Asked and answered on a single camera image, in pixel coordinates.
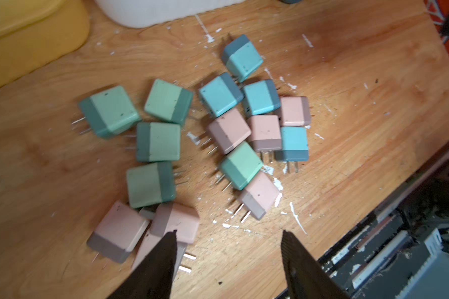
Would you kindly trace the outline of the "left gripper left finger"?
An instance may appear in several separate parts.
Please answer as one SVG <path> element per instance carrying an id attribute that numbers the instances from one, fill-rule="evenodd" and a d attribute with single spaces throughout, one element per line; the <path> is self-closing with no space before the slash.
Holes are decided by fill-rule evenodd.
<path id="1" fill-rule="evenodd" d="M 177 232 L 168 232 L 110 299 L 170 298 L 177 260 Z"/>

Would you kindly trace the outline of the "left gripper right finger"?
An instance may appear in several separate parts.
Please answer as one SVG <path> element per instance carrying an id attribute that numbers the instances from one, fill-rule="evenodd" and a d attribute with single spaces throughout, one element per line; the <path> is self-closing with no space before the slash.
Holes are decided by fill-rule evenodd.
<path id="1" fill-rule="evenodd" d="M 298 238 L 286 230 L 282 235 L 281 254 L 290 298 L 347 299 L 349 297 L 326 275 Z"/>

